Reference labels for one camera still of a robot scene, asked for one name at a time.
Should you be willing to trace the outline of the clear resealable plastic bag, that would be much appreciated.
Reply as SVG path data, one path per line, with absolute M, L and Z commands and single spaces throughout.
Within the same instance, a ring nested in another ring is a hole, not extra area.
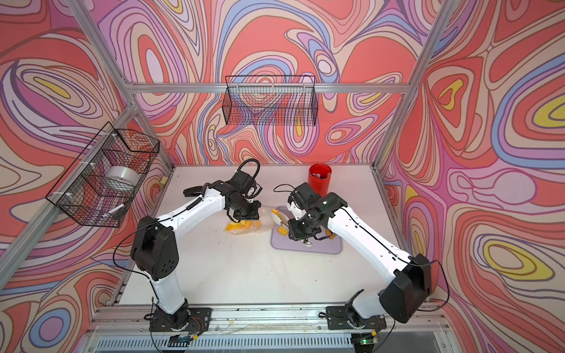
M 272 220 L 272 210 L 261 207 L 258 211 L 258 220 L 247 220 L 239 223 L 230 222 L 225 232 L 230 235 L 251 235 L 271 230 L 275 224 Z

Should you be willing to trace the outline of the brown shell cookie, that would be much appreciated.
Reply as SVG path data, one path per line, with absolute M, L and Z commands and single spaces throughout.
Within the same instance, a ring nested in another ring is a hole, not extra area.
M 334 239 L 336 237 L 336 234 L 334 232 L 331 232 L 329 229 L 326 230 L 326 236 L 329 239 Z

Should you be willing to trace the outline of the metal silicone-tipped tongs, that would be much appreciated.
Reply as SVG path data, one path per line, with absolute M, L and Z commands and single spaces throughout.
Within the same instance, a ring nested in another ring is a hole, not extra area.
M 272 209 L 271 211 L 271 217 L 273 222 L 279 227 L 279 226 L 283 226 L 286 229 L 288 229 L 288 235 L 289 235 L 289 227 L 288 227 L 288 217 L 286 216 L 285 213 L 283 213 L 280 210 L 276 210 L 276 209 Z

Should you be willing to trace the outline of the square yellow cracker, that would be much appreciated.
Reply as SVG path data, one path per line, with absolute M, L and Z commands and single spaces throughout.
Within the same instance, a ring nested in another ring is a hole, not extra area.
M 282 236 L 287 236 L 287 235 L 288 235 L 288 229 L 286 229 L 286 228 L 283 227 L 283 226 L 279 226 L 279 227 L 277 228 L 277 232 L 278 232 L 279 234 L 281 234 Z

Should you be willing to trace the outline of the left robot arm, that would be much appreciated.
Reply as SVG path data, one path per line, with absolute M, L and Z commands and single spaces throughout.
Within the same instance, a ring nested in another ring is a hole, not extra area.
M 262 187 L 257 184 L 257 175 L 238 169 L 228 181 L 187 188 L 183 195 L 191 201 L 163 216 L 146 216 L 138 222 L 130 258 L 148 277 L 157 300 L 154 316 L 163 320 L 166 328 L 185 330 L 194 320 L 177 278 L 180 239 L 222 211 L 236 224 L 259 220 L 261 203 L 256 197 Z

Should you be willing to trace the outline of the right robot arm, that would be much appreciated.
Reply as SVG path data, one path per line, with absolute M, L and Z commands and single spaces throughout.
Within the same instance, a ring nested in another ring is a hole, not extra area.
M 287 209 L 293 215 L 288 221 L 293 241 L 317 239 L 322 230 L 329 230 L 381 276 L 383 286 L 378 291 L 361 289 L 345 304 L 347 321 L 354 327 L 383 315 L 406 324 L 431 295 L 431 262 L 387 241 L 334 192 L 322 197 L 305 182 L 291 191 Z

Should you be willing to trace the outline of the lavender plastic tray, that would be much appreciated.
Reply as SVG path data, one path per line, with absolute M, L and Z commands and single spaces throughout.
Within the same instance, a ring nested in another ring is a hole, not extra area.
M 288 220 L 294 217 L 285 206 L 280 206 L 275 209 L 285 213 Z M 322 229 L 322 233 L 317 235 L 318 240 L 309 238 L 307 241 L 294 241 L 290 238 L 290 231 L 288 236 L 282 236 L 277 232 L 277 228 L 278 226 L 275 224 L 272 229 L 271 237 L 271 245 L 277 250 L 335 255 L 341 253 L 343 248 L 341 238 L 336 236 L 334 239 L 329 239 L 326 236 L 326 229 Z

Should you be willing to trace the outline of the red cylindrical cup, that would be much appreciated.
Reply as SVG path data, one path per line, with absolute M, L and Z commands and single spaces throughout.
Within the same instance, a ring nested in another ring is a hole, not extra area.
M 317 163 L 308 170 L 308 184 L 321 197 L 328 194 L 332 169 L 327 164 Z

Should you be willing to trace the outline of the black stapler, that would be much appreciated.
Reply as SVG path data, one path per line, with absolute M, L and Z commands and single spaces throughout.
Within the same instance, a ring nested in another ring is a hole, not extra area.
M 202 185 L 197 185 L 184 189 L 182 193 L 184 197 L 198 197 L 198 195 L 202 194 L 203 188 Z

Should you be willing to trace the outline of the grey tape roll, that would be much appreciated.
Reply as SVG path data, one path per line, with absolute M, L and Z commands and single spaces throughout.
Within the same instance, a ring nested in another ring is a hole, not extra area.
M 104 176 L 108 188 L 122 193 L 132 192 L 138 185 L 141 175 L 131 168 L 111 166 Z

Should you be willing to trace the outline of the white marker in basket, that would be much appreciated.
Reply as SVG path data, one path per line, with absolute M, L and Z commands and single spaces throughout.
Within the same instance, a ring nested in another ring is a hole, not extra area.
M 123 207 L 124 207 L 124 203 L 122 203 L 122 204 L 120 204 L 119 206 L 114 207 L 113 209 L 111 209 L 111 210 L 105 212 L 105 213 L 103 214 L 103 216 L 106 217 L 106 218 L 107 218 L 107 217 L 110 217 L 110 216 L 113 216 L 115 213 L 117 213 L 117 212 L 118 212 L 119 210 L 121 210 Z

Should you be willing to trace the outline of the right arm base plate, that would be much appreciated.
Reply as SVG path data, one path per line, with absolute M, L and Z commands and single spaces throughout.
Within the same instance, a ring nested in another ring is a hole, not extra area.
M 371 329 L 380 332 L 388 326 L 383 316 L 365 319 L 346 305 L 328 306 L 324 311 L 319 312 L 318 316 L 326 320 L 329 330 Z

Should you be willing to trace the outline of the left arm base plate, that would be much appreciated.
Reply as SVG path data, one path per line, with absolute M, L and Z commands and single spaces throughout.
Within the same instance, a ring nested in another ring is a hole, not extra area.
M 149 320 L 150 332 L 187 332 L 191 334 L 206 332 L 210 326 L 212 309 L 210 307 L 190 307 L 168 314 L 157 307 Z

